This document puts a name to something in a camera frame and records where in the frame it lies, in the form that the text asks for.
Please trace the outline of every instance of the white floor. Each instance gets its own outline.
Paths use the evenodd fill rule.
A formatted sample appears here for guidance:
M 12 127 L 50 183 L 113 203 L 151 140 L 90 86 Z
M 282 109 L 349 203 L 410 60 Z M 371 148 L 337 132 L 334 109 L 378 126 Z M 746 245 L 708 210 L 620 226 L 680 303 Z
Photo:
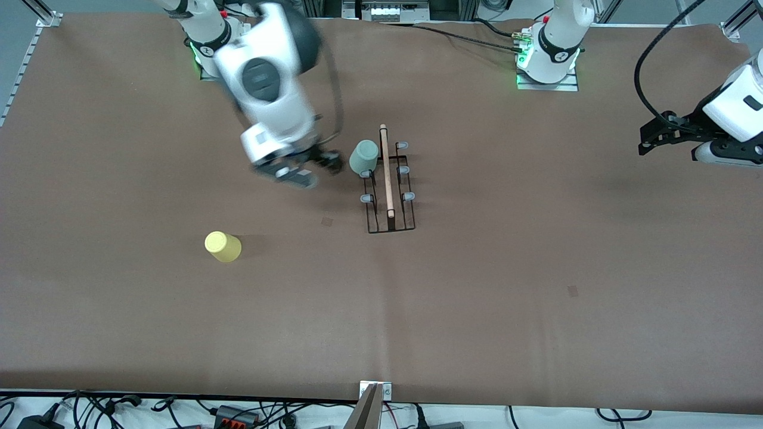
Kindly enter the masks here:
M 7 429 L 18 426 L 22 418 L 29 415 L 42 415 L 57 401 L 56 398 L 17 398 L 14 400 L 16 407 L 4 427 Z M 150 407 L 157 400 L 144 400 L 138 408 L 130 405 L 120 405 L 114 415 L 125 429 L 163 429 L 175 428 L 175 424 L 167 411 L 154 412 Z M 84 399 L 79 402 L 78 413 L 85 409 Z M 259 407 L 255 402 L 207 402 L 204 405 L 217 407 L 229 405 L 245 410 Z M 413 406 L 408 404 L 391 403 L 394 416 L 399 428 L 416 425 L 417 414 Z M 424 414 L 429 425 L 445 424 L 460 421 L 465 429 L 513 429 L 509 419 L 508 407 L 505 406 L 477 406 L 477 405 L 422 405 Z M 172 409 L 183 426 L 201 425 L 205 428 L 214 426 L 214 417 L 210 416 L 194 401 L 177 401 Z M 7 408 L 0 410 L 0 421 L 5 416 Z M 331 426 L 334 429 L 341 428 L 347 421 L 352 409 L 344 406 L 322 408 L 312 405 L 298 411 L 298 429 L 318 429 L 319 427 Z M 617 429 L 614 423 L 608 423 L 596 416 L 594 410 L 586 408 L 541 408 L 541 407 L 513 407 L 514 416 L 520 429 L 538 429 L 546 427 L 564 429 Z M 605 415 L 612 415 L 608 410 L 602 411 Z M 623 417 L 637 416 L 642 411 L 620 410 Z M 74 428 L 73 413 L 63 406 L 56 414 L 56 422 L 67 429 Z M 95 416 L 89 420 L 92 427 Z M 763 427 L 763 416 L 740 415 L 740 414 L 703 414 L 703 413 L 677 413 L 670 411 L 655 411 L 645 421 L 625 423 L 626 429 L 752 429 Z M 110 427 L 106 418 L 102 418 L 99 426 L 101 429 Z M 277 424 L 269 429 L 277 429 Z M 388 412 L 381 417 L 380 429 L 395 429 Z

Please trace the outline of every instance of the metal mounting plate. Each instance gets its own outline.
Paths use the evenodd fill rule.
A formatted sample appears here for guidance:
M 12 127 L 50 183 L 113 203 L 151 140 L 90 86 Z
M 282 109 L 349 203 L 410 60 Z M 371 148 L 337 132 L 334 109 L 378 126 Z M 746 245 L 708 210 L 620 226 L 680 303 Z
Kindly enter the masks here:
M 384 395 L 381 397 L 384 402 L 389 402 L 392 400 L 392 383 L 391 382 L 375 382 L 375 381 L 361 381 L 360 382 L 360 392 L 358 394 L 358 397 L 360 398 L 363 396 L 363 392 L 365 392 L 365 389 L 369 386 L 369 384 L 372 383 L 381 383 L 382 388 L 384 389 Z

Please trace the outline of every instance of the wire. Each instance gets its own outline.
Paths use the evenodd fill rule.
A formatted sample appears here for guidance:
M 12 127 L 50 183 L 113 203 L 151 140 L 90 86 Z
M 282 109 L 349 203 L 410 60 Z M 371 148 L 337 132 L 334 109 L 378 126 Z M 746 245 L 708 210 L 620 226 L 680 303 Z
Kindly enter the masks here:
M 421 405 L 414 403 L 414 407 L 416 407 L 416 414 L 419 418 L 419 424 L 416 426 L 416 429 L 429 429 L 427 417 L 424 415 L 424 410 L 421 408 Z
M 231 14 L 231 13 L 229 13 L 229 15 L 230 15 L 230 16 L 238 16 L 238 17 L 244 17 L 244 18 L 251 18 L 251 17 L 250 17 L 249 15 L 247 15 L 247 14 L 243 14 L 243 13 L 241 13 L 240 11 L 237 11 L 237 10 L 235 10 L 235 9 L 231 9 L 231 8 L 229 8 L 229 7 L 228 7 L 228 5 L 223 5 L 223 8 L 225 8 L 225 10 L 226 10 L 226 11 L 228 11 L 228 12 L 233 12 L 232 14 Z
M 268 417 L 267 417 L 267 418 L 266 418 L 264 421 L 262 421 L 261 423 L 259 423 L 259 424 L 257 425 L 258 427 L 262 427 L 262 426 L 268 427 L 270 424 L 274 423 L 274 422 L 271 422 L 271 421 L 269 421 L 269 420 L 270 420 L 270 418 L 271 418 L 272 416 L 276 415 L 277 413 L 281 412 L 281 410 L 283 410 L 283 408 L 281 408 L 281 409 L 279 409 L 278 411 L 276 411 L 276 412 L 273 412 L 273 409 L 275 409 L 275 407 L 276 407 L 277 405 L 278 405 L 278 402 L 273 402 L 273 405 L 272 405 L 272 406 L 271 406 L 271 408 L 270 408 L 270 409 L 271 409 L 271 412 L 270 412 L 270 414 L 268 415 Z M 246 410 L 242 410 L 242 411 L 239 411 L 238 413 L 234 414 L 234 415 L 233 415 L 233 417 L 230 417 L 230 418 L 228 418 L 228 420 L 229 420 L 229 421 L 233 421 L 233 420 L 236 420 L 236 419 L 237 419 L 239 416 L 241 416 L 241 415 L 243 415 L 243 414 L 246 414 L 246 413 L 248 413 L 248 412 L 251 412 L 251 411 L 255 411 L 255 410 L 260 410 L 260 411 L 262 411 L 262 413 L 265 413 L 265 407 L 266 407 L 266 406 L 267 406 L 267 405 L 262 405 L 262 402 L 260 402 L 260 403 L 259 403 L 259 407 L 253 407 L 253 408 L 248 408 L 248 409 L 246 409 Z M 292 413 L 290 413 L 290 414 L 293 414 L 294 412 L 296 412 L 296 411 L 299 411 L 300 409 L 301 409 L 301 408 L 298 408 L 297 410 L 294 410 L 294 411 L 293 411 Z M 220 424 L 219 424 L 218 426 L 216 426 L 214 429 L 223 429 L 223 427 L 225 427 L 225 424 L 224 424 L 223 422 L 220 422 Z
M 281 412 L 281 410 L 283 409 L 283 407 L 281 407 L 281 409 L 280 409 L 280 410 L 277 410 L 277 411 L 276 411 L 276 410 L 275 410 L 275 407 L 277 407 L 277 406 L 278 406 L 278 402 L 273 402 L 273 405 L 271 405 L 271 406 L 270 406 L 270 413 L 267 415 L 267 417 L 265 417 L 265 419 L 264 419 L 263 421 L 268 421 L 268 420 L 270 420 L 270 418 L 272 418 L 274 415 L 276 415 L 276 414 L 278 414 L 279 412 Z
M 319 141 L 318 144 L 330 142 L 338 136 L 344 128 L 344 104 L 342 103 L 342 89 L 339 85 L 339 71 L 336 69 L 336 61 L 334 61 L 333 52 L 331 52 L 329 44 L 324 44 L 324 56 L 326 57 L 326 65 L 329 67 L 329 79 L 331 80 L 331 92 L 334 97 L 336 123 L 334 124 L 333 134 Z
M 355 408 L 355 405 L 352 405 L 352 404 L 318 404 L 318 403 L 316 403 L 316 404 L 313 404 L 313 405 L 317 405 L 317 406 L 323 407 L 323 408 L 332 408 L 332 407 L 350 407 L 350 408 Z M 403 408 L 396 407 L 394 409 L 402 410 Z
M 392 418 L 392 423 L 394 423 L 394 429 L 400 429 L 400 425 L 398 424 L 397 418 L 394 417 L 394 412 L 392 411 L 392 408 L 389 406 L 387 402 L 384 403 L 384 406 L 387 407 L 389 410 L 389 417 Z
M 79 394 L 79 392 L 77 392 L 76 396 L 74 398 L 74 406 L 72 408 L 72 419 L 74 420 L 74 427 L 76 427 L 76 429 L 80 429 L 82 427 L 79 424 L 79 419 L 82 418 L 82 416 L 85 414 L 85 411 L 88 411 L 88 407 L 85 407 L 85 410 L 82 412 L 82 414 L 80 414 L 79 417 L 77 417 L 77 415 L 78 415 L 78 413 L 77 413 L 77 405 L 79 405 L 79 396 L 80 396 L 80 394 Z M 89 406 L 93 407 L 93 409 L 95 409 L 95 406 L 92 403 Z
M 662 40 L 665 35 L 673 29 L 673 27 L 676 26 L 679 22 L 681 22 L 684 18 L 686 18 L 687 15 L 689 15 L 694 9 L 697 8 L 697 6 L 704 3 L 705 0 L 696 0 L 694 3 L 689 5 L 686 9 L 684 9 L 683 12 L 678 14 L 673 21 L 668 24 L 667 27 L 663 28 L 662 31 L 660 31 L 659 34 L 657 34 L 657 37 L 655 37 L 654 40 L 646 47 L 644 52 L 639 57 L 639 60 L 636 61 L 636 68 L 633 70 L 633 85 L 636 87 L 636 94 L 639 95 L 639 100 L 641 100 L 641 103 L 644 104 L 644 106 L 652 113 L 652 115 L 655 116 L 655 118 L 658 118 L 663 124 L 665 124 L 668 128 L 673 130 L 680 130 L 687 133 L 693 133 L 692 130 L 682 127 L 678 124 L 675 124 L 673 122 L 668 121 L 665 119 L 658 111 L 655 109 L 652 104 L 649 103 L 649 101 L 644 96 L 644 91 L 641 89 L 641 67 L 644 65 L 644 60 L 646 60 L 646 56 L 649 55 L 650 52 L 655 48 L 657 43 Z
M 200 407 L 202 407 L 203 409 L 207 410 L 207 412 L 208 412 L 209 414 L 212 414 L 212 410 L 214 410 L 214 408 L 208 408 L 207 406 L 205 406 L 204 404 L 202 404 L 202 403 L 201 403 L 201 401 L 199 401 L 198 399 L 196 399 L 196 403 L 198 404 L 198 406 L 200 406 Z
M 11 418 L 11 414 L 13 414 L 13 410 L 16 409 L 16 404 L 13 402 L 3 402 L 0 404 L 0 410 L 2 410 L 5 407 L 10 407 L 8 409 L 8 413 L 3 417 L 2 421 L 0 421 L 0 427 L 3 427 L 5 425 L 5 422 L 8 421 L 9 418 Z
M 514 425 L 514 429 L 520 429 L 517 419 L 514 418 L 514 408 L 511 405 L 509 405 L 509 416 L 511 416 L 511 424 Z
M 646 410 L 646 414 L 640 417 L 622 417 L 620 413 L 617 412 L 617 410 L 614 408 L 610 408 L 610 411 L 612 411 L 612 414 L 615 415 L 615 418 L 609 418 L 604 414 L 601 414 L 601 408 L 596 408 L 596 415 L 599 416 L 599 418 L 602 420 L 609 421 L 610 423 L 618 423 L 620 425 L 620 429 L 625 429 L 626 421 L 644 421 L 652 416 L 652 410 Z
M 175 426 L 178 429 L 183 429 L 183 426 L 180 424 L 180 422 L 178 421 L 178 418 L 175 416 L 175 412 L 172 410 L 172 403 L 175 402 L 175 400 L 176 400 L 175 396 L 170 396 L 168 398 L 157 401 L 156 404 L 154 404 L 153 407 L 151 407 L 151 411 L 156 411 L 156 412 L 162 412 L 164 410 L 169 411 L 169 416 L 172 418 L 172 422 L 175 423 Z
M 542 14 L 536 16 L 533 18 L 533 21 L 538 21 L 538 18 L 542 17 L 543 15 L 549 13 L 550 11 L 554 10 L 554 8 L 550 8 L 548 11 L 543 12 Z
M 88 420 L 90 420 L 90 416 L 93 414 L 93 411 L 95 410 L 95 406 L 93 404 L 90 404 L 89 407 L 90 407 L 90 411 L 88 411 L 88 409 L 85 408 L 85 411 L 88 411 L 88 414 L 85 416 L 85 421 L 82 422 L 82 427 L 88 427 Z
M 284 403 L 284 406 L 281 409 L 279 409 L 275 414 L 271 414 L 271 416 L 268 416 L 268 419 L 266 421 L 262 422 L 259 426 L 262 427 L 263 429 L 267 429 L 267 427 L 269 427 L 271 424 L 274 424 L 275 422 L 280 421 L 281 419 L 283 419 L 285 417 L 293 415 L 295 412 L 300 411 L 301 409 L 307 408 L 307 407 L 309 407 L 312 404 L 303 404 L 303 405 L 300 405 L 299 407 L 295 408 L 292 411 L 285 412 L 282 416 L 277 417 L 274 421 L 270 420 L 273 415 L 277 415 L 281 411 L 284 411 L 284 410 L 288 409 L 287 408 L 288 405 L 293 405 L 293 404 L 286 404 L 286 403 Z
M 485 45 L 485 46 L 489 46 L 489 47 L 497 47 L 497 48 L 500 48 L 500 49 L 510 50 L 511 52 L 516 52 L 516 53 L 521 53 L 522 52 L 522 50 L 520 48 L 518 48 L 518 47 L 509 47 L 509 46 L 506 46 L 506 45 L 492 44 L 490 42 L 486 42 L 486 41 L 483 41 L 483 40 L 472 39 L 471 37 L 462 36 L 460 34 L 454 34 L 454 33 L 449 33 L 447 31 L 437 30 L 436 28 L 419 27 L 417 25 L 412 25 L 411 27 L 413 27 L 413 28 L 420 28 L 422 30 L 427 30 L 427 31 L 434 31 L 435 33 L 445 34 L 446 36 L 455 37 L 456 39 L 466 40 L 468 42 L 472 42 L 472 43 L 475 43 L 475 44 L 481 44 L 481 45 Z
M 101 412 L 101 414 L 98 415 L 98 418 L 95 419 L 95 427 L 98 427 L 98 421 L 100 421 L 101 417 L 106 416 L 108 420 L 111 422 L 111 429 L 114 429 L 115 427 L 119 427 L 120 429 L 124 429 L 124 426 L 122 426 L 111 414 L 113 414 L 112 411 L 107 411 L 106 408 L 104 408 L 103 405 L 101 405 L 101 399 L 93 398 L 92 396 L 88 395 L 85 392 L 77 391 L 76 395 L 79 397 L 80 395 L 84 398 L 87 398 L 88 401 L 98 410 Z
M 490 21 L 486 21 L 486 20 L 484 20 L 482 18 L 474 18 L 473 21 L 474 22 L 481 22 L 482 24 L 485 24 L 488 28 L 490 28 L 490 31 L 492 31 L 492 32 L 494 32 L 496 34 L 500 34 L 501 36 L 511 38 L 511 33 L 507 33 L 506 31 L 498 30 L 496 27 L 493 26 L 493 24 L 490 23 Z

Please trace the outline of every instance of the power adapter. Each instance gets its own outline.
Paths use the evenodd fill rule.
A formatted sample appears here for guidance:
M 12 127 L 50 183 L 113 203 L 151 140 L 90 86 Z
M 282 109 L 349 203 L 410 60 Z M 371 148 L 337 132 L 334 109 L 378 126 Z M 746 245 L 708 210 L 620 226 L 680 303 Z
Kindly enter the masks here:
M 63 425 L 48 421 L 41 415 L 31 415 L 21 419 L 17 429 L 63 429 Z
M 230 429 L 247 429 L 254 427 L 259 420 L 259 415 L 251 411 L 221 405 L 214 414 L 214 426 Z
M 430 429 L 464 429 L 464 424 L 460 421 L 454 421 L 453 423 L 435 424 L 430 426 Z

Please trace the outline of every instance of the black cable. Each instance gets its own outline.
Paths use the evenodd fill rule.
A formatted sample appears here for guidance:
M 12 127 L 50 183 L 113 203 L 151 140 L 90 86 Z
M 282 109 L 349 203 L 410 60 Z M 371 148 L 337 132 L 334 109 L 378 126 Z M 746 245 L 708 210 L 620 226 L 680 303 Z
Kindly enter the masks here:
M 352 405 L 352 404 L 318 404 L 318 403 L 315 403 L 315 404 L 312 404 L 312 405 L 317 405 L 317 406 L 323 407 L 323 408 L 332 408 L 332 407 L 350 407 L 350 408 L 355 408 L 355 405 Z M 393 410 L 402 410 L 403 408 L 392 407 L 392 409 Z
M 288 416 L 290 416 L 290 415 L 293 415 L 293 414 L 294 414 L 294 413 L 296 413 L 297 411 L 300 411 L 300 410 L 302 410 L 302 409 L 305 409 L 305 408 L 309 407 L 310 405 L 312 405 L 312 404 L 303 404 L 303 405 L 300 405 L 300 406 L 298 406 L 297 408 L 295 408 L 294 410 L 291 410 L 291 411 L 287 411 L 287 412 L 285 412 L 285 413 L 284 413 L 284 415 L 282 415 L 282 416 L 280 416 L 280 417 L 277 417 L 277 418 L 276 418 L 274 421 L 270 421 L 270 418 L 269 418 L 267 421 L 264 421 L 264 422 L 262 422 L 260 426 L 262 426 L 262 427 L 263 427 L 263 429 L 267 429 L 267 427 L 268 427 L 268 426 L 270 426 L 271 424 L 274 424 L 276 421 L 279 421 L 279 420 L 281 420 L 281 419 L 283 419 L 283 418 L 285 418 L 285 417 L 288 417 Z M 284 404 L 284 407 L 282 407 L 280 410 L 278 410 L 278 411 L 277 411 L 277 412 L 276 412 L 274 415 L 277 415 L 277 414 L 278 414 L 278 413 L 280 413 L 281 411 L 284 411 L 284 409 L 286 408 L 286 406 L 287 406 L 287 404 Z
M 326 57 L 326 65 L 329 67 L 329 79 L 331 81 L 331 92 L 334 97 L 334 115 L 336 116 L 336 123 L 334 124 L 334 132 L 329 137 L 318 142 L 318 144 L 330 142 L 338 136 L 344 128 L 344 104 L 342 103 L 342 89 L 339 85 L 339 71 L 336 69 L 336 61 L 334 61 L 331 47 L 327 43 L 324 43 L 324 56 Z
M 238 17 L 244 17 L 244 18 L 251 18 L 249 15 L 243 14 L 235 9 L 229 8 L 227 5 L 223 5 L 223 8 L 228 12 L 230 16 L 238 16 Z
M 274 415 L 276 415 L 279 412 L 281 412 L 281 410 L 277 410 L 277 411 L 275 410 L 275 407 L 277 407 L 277 406 L 278 406 L 278 402 L 273 402 L 273 405 L 270 406 L 270 412 L 265 417 L 264 421 L 270 420 L 271 417 L 273 417 Z
M 104 415 L 105 415 L 105 416 L 108 418 L 108 420 L 111 422 L 111 428 L 112 428 L 112 429 L 114 429 L 114 427 L 119 427 L 119 429 L 124 429 L 124 426 L 122 426 L 122 424 L 121 424 L 121 423 L 119 423 L 119 422 L 118 422 L 118 421 L 117 421 L 117 420 L 114 418 L 114 416 L 112 416 L 112 414 L 113 414 L 113 409 L 112 409 L 112 410 L 111 410 L 111 412 L 110 412 L 109 410 L 107 410 L 106 408 L 104 408 L 104 406 L 103 406 L 103 405 L 101 405 L 101 402 L 100 402 L 100 398 L 98 398 L 98 399 L 96 399 L 96 398 L 93 398 L 93 397 L 91 397 L 89 394 L 87 394 L 87 393 L 85 393 L 85 392 L 77 392 L 77 395 L 82 395 L 82 397 L 84 397 L 84 398 L 87 398 L 87 399 L 88 399 L 88 401 L 90 401 L 90 403 L 91 403 L 91 404 L 92 404 L 92 405 L 93 405 L 93 406 L 94 406 L 96 409 L 98 409 L 98 411 L 100 411 L 100 412 L 101 412 L 101 414 L 98 416 L 98 418 L 96 418 L 96 419 L 95 419 L 95 424 L 96 424 L 96 427 L 97 427 L 97 425 L 98 425 L 98 420 L 99 420 L 99 419 L 100 419 L 102 416 L 104 416 Z
M 284 405 L 284 411 L 286 414 L 284 414 L 284 417 L 278 420 L 278 429 L 296 429 L 297 427 L 297 420 L 294 418 L 294 416 L 288 416 L 288 406 Z M 288 418 L 288 423 L 286 423 L 286 426 L 284 427 L 282 423 L 284 423 L 284 420 Z
M 207 406 L 202 404 L 201 401 L 199 401 L 198 399 L 196 399 L 196 403 L 198 404 L 198 406 L 206 410 L 209 414 L 212 414 L 212 415 L 216 414 L 216 408 L 207 408 Z
M 154 404 L 153 407 L 151 407 L 151 411 L 155 411 L 155 412 L 162 412 L 164 410 L 169 411 L 169 416 L 172 418 L 172 421 L 175 423 L 175 426 L 178 429 L 183 429 L 183 426 L 180 424 L 180 422 L 178 421 L 178 418 L 175 416 L 175 412 L 172 410 L 172 403 L 175 402 L 175 400 L 176 400 L 175 396 L 170 396 L 168 398 L 162 399 L 161 401 L 158 401 L 156 404 Z
M 633 70 L 633 84 L 636 87 L 636 94 L 639 95 L 639 100 L 641 100 L 641 103 L 643 103 L 644 106 L 646 106 L 646 108 L 652 113 L 652 115 L 655 116 L 655 118 L 658 118 L 667 127 L 671 129 L 687 132 L 687 133 L 693 133 L 693 131 L 663 118 L 662 115 L 657 111 L 657 109 L 655 109 L 646 99 L 646 97 L 644 96 L 644 91 L 641 89 L 641 67 L 644 65 L 644 60 L 646 60 L 646 56 L 649 55 L 650 52 L 652 52 L 652 50 L 655 48 L 657 43 L 660 40 L 662 40 L 662 38 L 665 37 L 665 35 L 670 30 L 672 30 L 673 27 L 676 26 L 676 24 L 681 22 L 681 20 L 686 18 L 686 16 L 689 15 L 694 9 L 696 9 L 697 6 L 701 5 L 704 2 L 705 0 L 696 0 L 694 3 L 689 5 L 689 7 L 684 9 L 683 12 L 678 14 L 678 16 L 675 17 L 675 19 L 671 21 L 667 27 L 663 28 L 662 31 L 660 31 L 660 33 L 657 34 L 657 37 L 655 37 L 655 39 L 652 40 L 652 42 L 646 47 L 644 52 L 641 54 L 641 56 L 639 57 L 639 60 L 636 61 L 636 68 Z
M 421 405 L 414 403 L 414 407 L 416 407 L 416 414 L 419 418 L 419 423 L 416 426 L 416 429 L 429 429 L 427 417 L 424 415 L 424 410 L 421 408 Z
M 88 414 L 85 415 L 85 420 L 82 422 L 83 429 L 87 429 L 88 421 L 90 420 L 90 416 L 93 414 L 93 411 L 95 411 L 95 406 L 93 404 L 90 404 L 89 407 L 90 407 L 90 411 L 88 411 L 87 408 L 85 409 L 85 411 L 87 411 Z
M 77 405 L 79 405 L 79 392 L 77 392 L 76 397 L 74 398 L 74 406 L 72 406 L 72 419 L 74 420 L 74 427 L 76 429 L 81 429 L 82 426 L 79 425 L 79 419 L 77 418 Z
M 538 21 L 538 18 L 542 17 L 543 15 L 549 13 L 550 11 L 554 10 L 554 8 L 550 8 L 548 11 L 543 12 L 542 14 L 536 16 L 533 18 L 533 21 Z
M 490 21 L 486 21 L 482 18 L 474 18 L 474 22 L 481 22 L 482 24 L 485 24 L 488 28 L 490 28 L 490 31 L 500 34 L 501 36 L 509 37 L 511 39 L 511 33 L 507 33 L 506 31 L 498 30 L 496 27 L 493 26 L 493 24 L 490 23 Z
M 422 30 L 427 30 L 427 31 L 434 31 L 435 33 L 445 34 L 446 36 L 455 37 L 456 39 L 466 40 L 466 41 L 472 42 L 474 44 L 481 44 L 481 45 L 485 45 L 485 46 L 489 46 L 489 47 L 497 47 L 497 48 L 500 48 L 500 49 L 510 50 L 511 52 L 516 52 L 516 53 L 521 53 L 522 52 L 522 50 L 520 48 L 518 48 L 518 47 L 510 47 L 510 46 L 506 46 L 506 45 L 492 44 L 492 43 L 486 42 L 484 40 L 472 39 L 471 37 L 462 36 L 461 34 L 449 33 L 447 31 L 437 30 L 436 28 L 419 27 L 418 25 L 412 25 L 411 27 L 413 27 L 413 28 L 420 28 Z
M 268 426 L 270 426 L 271 424 L 274 424 L 274 423 L 276 423 L 276 422 L 280 423 L 280 422 L 281 422 L 281 420 L 283 420 L 285 417 L 287 417 L 287 416 L 289 416 L 289 415 L 291 415 L 291 414 L 294 414 L 294 412 L 292 412 L 292 413 L 289 413 L 289 412 L 288 412 L 288 406 L 289 406 L 289 404 L 287 404 L 287 403 L 285 403 L 285 402 L 284 402 L 284 405 L 283 405 L 283 406 L 282 406 L 282 407 L 281 407 L 279 410 L 276 410 L 275 412 L 271 413 L 271 414 L 270 414 L 270 415 L 267 417 L 267 419 L 265 419 L 265 420 L 264 420 L 264 422 L 262 422 L 262 423 L 261 423 L 261 425 L 262 425 L 263 427 L 267 428 L 267 427 L 268 427 Z M 309 406 L 309 405 L 302 405 L 300 408 L 298 408 L 297 410 L 295 410 L 295 412 L 296 412 L 296 411 L 298 411 L 298 410 L 300 410 L 300 409 L 302 409 L 302 408 L 306 408 L 306 407 L 308 407 L 308 406 Z M 283 411 L 283 412 L 284 412 L 284 414 L 283 414 L 282 416 L 280 416 L 280 417 L 276 417 L 276 416 L 278 416 L 278 414 L 280 414 L 280 413 L 281 413 L 281 411 Z
M 652 410 L 647 410 L 646 414 L 639 417 L 623 417 L 614 408 L 610 408 L 610 411 L 612 411 L 612 414 L 615 415 L 615 418 L 609 418 L 604 414 L 601 414 L 601 408 L 596 408 L 596 415 L 599 416 L 599 418 L 602 420 L 609 421 L 610 423 L 618 423 L 620 425 L 620 429 L 625 429 L 626 421 L 644 421 L 652 416 Z
M 514 425 L 514 429 L 520 429 L 517 419 L 514 418 L 514 408 L 511 405 L 509 405 L 509 415 L 511 416 L 511 424 Z
M 3 425 L 5 425 L 5 422 L 8 421 L 9 418 L 11 418 L 11 414 L 13 414 L 13 410 L 16 408 L 16 404 L 13 402 L 3 402 L 2 404 L 0 404 L 0 410 L 2 410 L 5 407 L 10 407 L 10 408 L 8 409 L 8 413 L 5 415 L 5 417 L 3 417 L 2 421 L 0 421 L 0 427 L 3 427 Z
M 183 426 L 178 421 L 178 418 L 175 416 L 175 412 L 172 410 L 172 406 L 170 405 L 167 407 L 167 411 L 169 411 L 169 416 L 172 418 L 172 421 L 175 422 L 175 426 L 178 427 L 178 429 L 183 429 Z
M 73 396 L 79 395 L 79 390 L 75 390 L 74 392 L 69 392 L 66 395 L 61 398 L 60 401 L 56 402 L 55 404 L 51 405 L 50 408 L 48 408 L 48 411 L 45 411 L 45 414 L 42 416 L 42 422 L 43 423 L 50 423 L 56 418 L 56 411 L 58 411 L 58 407 L 61 406 L 61 404 Z

